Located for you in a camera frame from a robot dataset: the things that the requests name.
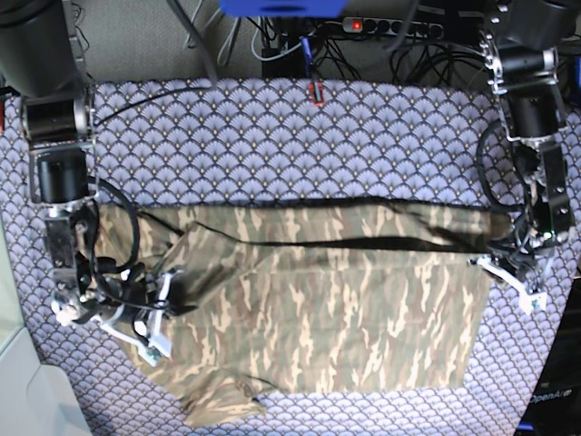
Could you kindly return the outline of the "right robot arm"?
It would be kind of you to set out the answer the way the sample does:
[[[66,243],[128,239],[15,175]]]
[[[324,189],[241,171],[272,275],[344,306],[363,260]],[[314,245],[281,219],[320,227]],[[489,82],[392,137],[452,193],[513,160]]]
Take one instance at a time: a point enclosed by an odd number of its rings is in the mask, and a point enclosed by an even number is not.
[[[62,325],[95,321],[132,345],[154,366],[172,353],[162,320],[172,312],[172,274],[149,274],[138,259],[135,207],[117,188],[90,174],[95,146],[94,89],[82,47],[63,1],[1,4],[1,76],[5,94],[21,98],[20,122],[29,155],[28,189],[45,209],[45,245],[54,290],[51,307]],[[99,192],[117,199],[129,219],[125,262],[98,256]]]

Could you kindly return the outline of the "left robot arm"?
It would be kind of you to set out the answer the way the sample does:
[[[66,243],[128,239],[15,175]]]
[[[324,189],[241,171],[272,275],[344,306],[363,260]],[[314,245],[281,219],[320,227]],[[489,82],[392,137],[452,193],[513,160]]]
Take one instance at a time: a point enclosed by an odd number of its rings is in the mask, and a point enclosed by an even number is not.
[[[548,271],[575,227],[566,159],[557,141],[567,128],[557,70],[558,46],[579,14],[577,1],[487,1],[479,29],[498,119],[478,141],[478,178],[491,205],[517,218],[509,236],[490,242],[489,255],[474,263],[515,289],[525,314],[547,307]],[[497,128],[510,143],[521,204],[500,202],[486,177],[484,144]]]

